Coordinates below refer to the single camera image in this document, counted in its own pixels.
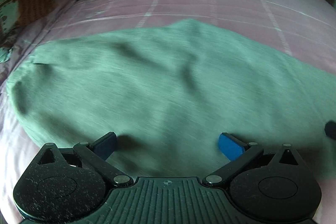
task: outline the mint green fabric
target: mint green fabric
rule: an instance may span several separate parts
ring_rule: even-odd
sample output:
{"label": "mint green fabric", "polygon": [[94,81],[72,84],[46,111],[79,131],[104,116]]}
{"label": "mint green fabric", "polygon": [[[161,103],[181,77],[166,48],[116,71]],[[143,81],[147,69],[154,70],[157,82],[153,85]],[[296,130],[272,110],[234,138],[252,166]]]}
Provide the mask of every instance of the mint green fabric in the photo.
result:
{"label": "mint green fabric", "polygon": [[52,41],[7,91],[39,146],[109,131],[109,162],[129,175],[204,176],[228,162],[221,132],[271,148],[292,143],[319,176],[335,173],[336,78],[235,32],[195,20]]}

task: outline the pink bedsheet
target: pink bedsheet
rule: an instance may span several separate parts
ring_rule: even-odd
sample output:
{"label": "pink bedsheet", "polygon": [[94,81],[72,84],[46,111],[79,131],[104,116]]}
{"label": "pink bedsheet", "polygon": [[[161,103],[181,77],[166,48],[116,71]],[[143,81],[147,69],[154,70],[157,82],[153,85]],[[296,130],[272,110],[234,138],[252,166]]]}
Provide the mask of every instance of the pink bedsheet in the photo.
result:
{"label": "pink bedsheet", "polygon": [[[2,79],[41,43],[117,29],[164,26],[184,18],[235,31],[336,74],[336,11],[324,0],[57,1],[53,13],[24,30],[11,60],[0,66]],[[0,210],[8,224],[17,224],[21,217],[12,190],[38,147],[18,124],[6,94],[1,95],[0,119],[0,149],[4,151],[0,181],[5,182]],[[332,224],[336,219],[336,182],[331,178],[320,185],[323,197],[315,220]]]}

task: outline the silver screw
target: silver screw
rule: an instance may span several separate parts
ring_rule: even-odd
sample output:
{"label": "silver screw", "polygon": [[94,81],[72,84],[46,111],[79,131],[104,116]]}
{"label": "silver screw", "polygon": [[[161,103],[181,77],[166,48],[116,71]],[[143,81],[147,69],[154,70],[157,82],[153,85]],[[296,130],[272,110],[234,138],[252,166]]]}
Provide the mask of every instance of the silver screw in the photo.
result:
{"label": "silver screw", "polygon": [[217,176],[217,175],[211,175],[211,176],[207,176],[205,178],[205,180],[210,183],[210,184],[213,184],[213,183],[219,183],[222,181],[222,178],[220,176]]}
{"label": "silver screw", "polygon": [[119,175],[119,176],[115,176],[113,180],[117,184],[122,184],[122,183],[129,182],[131,179],[129,176]]}

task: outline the black object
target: black object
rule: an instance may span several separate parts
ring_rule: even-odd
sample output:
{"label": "black object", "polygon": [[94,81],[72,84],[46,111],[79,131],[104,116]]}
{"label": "black object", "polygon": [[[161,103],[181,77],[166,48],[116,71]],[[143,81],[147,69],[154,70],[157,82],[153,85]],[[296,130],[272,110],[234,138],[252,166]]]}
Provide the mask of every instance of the black object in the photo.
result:
{"label": "black object", "polygon": [[336,140],[336,122],[327,122],[324,127],[324,132],[329,138]]}
{"label": "black object", "polygon": [[256,143],[227,133],[224,138],[245,152],[202,181],[140,177],[133,182],[105,161],[117,148],[113,132],[92,145],[45,144],[14,188],[22,224],[315,223],[321,190],[291,145],[264,154]]}

